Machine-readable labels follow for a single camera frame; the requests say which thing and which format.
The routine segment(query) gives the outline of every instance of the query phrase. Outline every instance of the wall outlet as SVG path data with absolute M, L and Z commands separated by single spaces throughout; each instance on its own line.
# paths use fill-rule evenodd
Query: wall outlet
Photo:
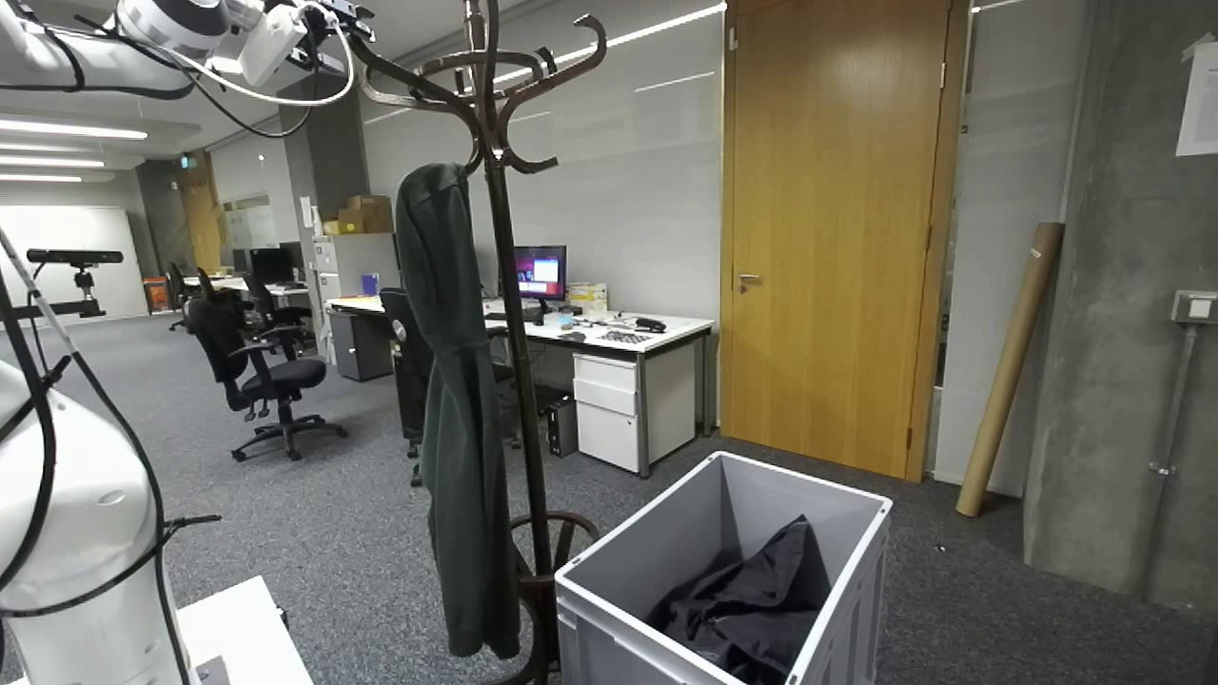
M 1173 319 L 1191 326 L 1218 326 L 1218 291 L 1176 291 Z

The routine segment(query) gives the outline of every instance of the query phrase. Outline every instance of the computer monitor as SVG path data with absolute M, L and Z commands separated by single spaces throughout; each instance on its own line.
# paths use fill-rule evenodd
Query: computer monitor
M 522 284 L 522 296 L 565 301 L 565 248 L 564 243 L 516 248 L 516 284 Z
M 230 251 L 230 272 L 248 274 L 252 272 L 252 254 L 242 248 Z
M 301 243 L 281 243 L 281 251 L 292 264 L 292 281 L 305 281 L 305 251 L 301 251 Z
M 292 281 L 292 254 L 284 248 L 254 248 L 252 274 L 261 281 Z

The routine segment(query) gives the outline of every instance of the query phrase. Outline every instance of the coat rack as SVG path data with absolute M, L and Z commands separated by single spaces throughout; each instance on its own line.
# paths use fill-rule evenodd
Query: coat rack
M 498 251 L 498 293 L 506 309 L 506 339 L 508 339 L 508 363 L 513 363 L 513 387 L 522 406 L 522 438 L 526 438 L 526 485 L 530 485 L 530 518 L 516 518 L 516 524 L 530 524 L 531 534 L 531 576 L 522 577 L 522 599 L 531 615 L 531 654 L 522 674 L 508 676 L 508 685 L 522 683 L 547 683 L 547 669 L 558 660 L 558 637 L 556 637 L 556 569 L 570 553 L 575 528 L 584 528 L 594 537 L 594 524 L 575 514 L 547 511 L 545 498 L 545 463 L 539 463 L 539 438 L 537 438 L 537 396 L 530 376 L 530 344 L 526 344 L 526 315 L 522 315 L 522 291 L 516 291 L 516 268 L 513 268 L 513 225 L 508 225 L 508 199 L 506 199 L 506 169 L 522 174 L 537 174 L 556 169 L 558 161 L 522 161 L 508 150 L 508 118 L 522 104 L 556 92 L 558 85 L 597 67 L 610 55 L 603 26 L 594 14 L 583 14 L 575 26 L 594 32 L 594 45 L 578 55 L 578 62 L 558 64 L 547 50 L 537 55 L 501 55 L 498 50 L 498 0 L 464 0 L 464 32 L 468 50 L 456 50 L 447 57 L 426 62 L 417 67 L 399 67 L 367 50 L 367 32 L 357 14 L 344 19 L 348 50 L 353 57 L 386 81 L 399 81 L 409 92 L 416 111 L 442 111 L 464 121 L 473 133 L 473 155 L 464 170 L 482 169 L 487 174 L 487 199 L 490 199 L 490 227 L 493 227 L 493 251 Z M 553 523 L 558 523 L 558 561 L 553 553 Z

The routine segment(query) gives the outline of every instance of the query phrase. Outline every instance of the ceiling light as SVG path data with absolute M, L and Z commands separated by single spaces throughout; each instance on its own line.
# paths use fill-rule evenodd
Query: ceiling light
M 657 85 L 644 85 L 634 87 L 639 94 L 644 92 L 664 92 L 664 87 L 681 87 L 681 85 L 697 85 L 697 81 L 715 81 L 717 74 L 687 74 L 687 78 L 678 78 L 678 81 L 657 81 Z
M 1023 0 L 974 4 L 971 14 L 980 14 L 980 13 L 994 13 L 994 7 L 1012 7 L 1012 4 L 1023 4 Z
M 148 140 L 143 131 L 115 131 L 115 127 L 62 127 L 62 121 L 20 121 L 0 118 L 6 133 L 32 133 L 32 139 L 115 139 L 115 140 Z
M 672 14 L 672 19 L 639 26 L 639 32 L 632 32 L 632 33 L 610 40 L 610 50 L 632 45 L 632 41 L 644 41 L 644 40 L 650 40 L 650 33 L 664 33 L 664 32 L 678 32 L 678 26 L 685 26 L 685 22 L 698 22 L 698 19 L 710 19 L 710 14 L 721 14 L 721 13 L 725 13 L 725 4 L 710 4 L 710 7 L 698 7 L 698 13 L 687 13 L 687 14 Z M 558 55 L 556 62 L 565 64 L 565 62 L 578 62 L 578 57 L 588 57 L 588 55 L 594 55 L 594 45 L 583 45 L 583 50 Z M 508 81 L 522 81 L 522 78 L 530 78 L 530 74 L 531 74 L 531 67 L 498 74 L 493 85 L 508 85 Z M 385 111 L 385 116 L 367 118 L 364 131 L 386 121 L 386 118 L 399 118 L 399 116 L 405 116 L 405 111 L 416 111 L 416 106 Z
M 20 140 L 0 140 L 6 151 L 82 151 L 76 146 L 20 146 Z
M 81 161 L 81 155 L 0 155 L 0 169 L 106 169 L 106 163 Z
M 81 174 L 0 174 L 0 182 L 82 182 Z

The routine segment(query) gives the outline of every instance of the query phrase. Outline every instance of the office chair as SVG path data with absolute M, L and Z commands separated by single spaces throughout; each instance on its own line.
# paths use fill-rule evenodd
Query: office chair
M 176 309 L 176 314 L 186 309 L 186 315 L 180 315 L 176 325 L 168 325 L 168 330 L 186 326 L 186 319 L 191 319 L 186 274 L 181 274 L 176 264 L 168 268 L 162 296 L 168 296 L 168 309 Z
M 320 414 L 292 414 L 292 405 L 301 401 L 301 393 L 314 387 L 325 376 L 325 364 L 314 359 L 289 359 L 270 364 L 266 353 L 277 345 L 266 339 L 248 339 L 240 293 L 216 293 L 200 274 L 200 293 L 191 314 L 191 330 L 197 336 L 216 386 L 225 386 L 225 401 L 230 413 L 248 413 L 248 420 L 254 420 L 254 414 L 266 414 L 266 405 L 277 406 L 277 424 L 254 428 L 254 438 L 230 449 L 230 461 L 248 461 L 252 447 L 277 442 L 277 438 L 284 442 L 289 461 L 301 461 L 296 433 L 305 432 L 332 432 L 344 438 L 342 428 Z
M 305 315 L 306 314 L 292 314 L 292 309 L 277 309 L 275 293 L 266 291 L 266 281 L 258 274 L 240 274 L 252 301 L 254 301 L 254 314 L 258 314 L 258 336 L 275 336 L 277 345 L 296 359 L 296 345 L 305 345 Z
M 417 325 L 409 315 L 402 291 L 381 291 L 381 309 L 390 319 L 395 339 L 395 413 L 402 424 L 402 438 L 409 442 L 409 489 L 423 489 L 417 473 L 417 447 L 423 447 L 423 406 L 426 406 L 426 376 L 429 376 L 429 345 L 417 336 Z

